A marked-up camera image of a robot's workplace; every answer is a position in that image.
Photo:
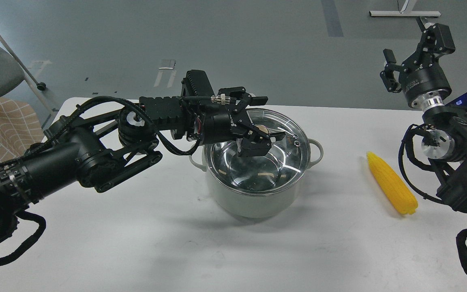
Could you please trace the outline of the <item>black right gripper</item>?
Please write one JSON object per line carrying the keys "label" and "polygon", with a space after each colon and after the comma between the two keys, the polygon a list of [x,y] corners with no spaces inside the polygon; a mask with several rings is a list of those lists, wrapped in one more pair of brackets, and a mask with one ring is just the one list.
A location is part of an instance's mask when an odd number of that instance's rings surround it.
{"label": "black right gripper", "polygon": [[[452,93],[448,79],[438,61],[443,55],[450,55],[456,50],[447,25],[432,23],[425,17],[418,17],[416,21],[422,34],[415,51],[401,65],[397,65],[394,52],[391,49],[384,49],[386,64],[380,72],[387,91],[393,93],[404,91],[410,108],[418,108],[419,106],[414,104],[415,100],[431,91],[441,93],[442,99]],[[396,80],[394,72],[400,72],[400,82]]]}

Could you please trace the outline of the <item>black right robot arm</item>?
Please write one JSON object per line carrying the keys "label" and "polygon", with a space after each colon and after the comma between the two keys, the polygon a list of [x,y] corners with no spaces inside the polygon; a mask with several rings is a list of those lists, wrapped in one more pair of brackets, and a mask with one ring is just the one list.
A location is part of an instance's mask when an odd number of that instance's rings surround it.
{"label": "black right robot arm", "polygon": [[404,178],[403,156],[419,169],[433,172],[440,187],[436,196],[415,188],[424,199],[467,214],[467,92],[443,103],[452,89],[439,59],[455,51],[449,27],[418,18],[421,38],[415,51],[402,63],[384,49],[386,60],[380,77],[389,92],[403,92],[409,107],[423,111],[423,124],[411,125],[398,154]]}

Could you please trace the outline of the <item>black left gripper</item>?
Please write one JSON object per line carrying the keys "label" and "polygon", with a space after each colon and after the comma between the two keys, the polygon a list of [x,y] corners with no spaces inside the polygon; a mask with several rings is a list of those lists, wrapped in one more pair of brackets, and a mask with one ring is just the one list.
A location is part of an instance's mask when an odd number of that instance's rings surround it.
{"label": "black left gripper", "polygon": [[272,147],[272,142],[281,141],[286,133],[254,133],[254,124],[246,107],[262,106],[268,101],[267,96],[255,96],[244,87],[221,88],[210,105],[204,106],[201,118],[201,143],[238,139],[239,157],[264,157]]}

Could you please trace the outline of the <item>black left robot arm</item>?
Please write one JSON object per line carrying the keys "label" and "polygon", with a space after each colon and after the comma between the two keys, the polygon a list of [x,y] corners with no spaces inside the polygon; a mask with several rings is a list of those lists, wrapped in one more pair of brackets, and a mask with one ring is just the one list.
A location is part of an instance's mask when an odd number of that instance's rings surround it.
{"label": "black left robot arm", "polygon": [[265,105],[266,96],[244,87],[215,94],[202,70],[189,70],[181,84],[174,97],[91,98],[54,122],[45,142],[0,163],[0,266],[17,260],[46,229],[29,205],[75,181],[105,192],[157,164],[163,157],[158,144],[190,156],[198,146],[233,141],[241,157],[263,157],[285,137],[248,115],[246,108]]}

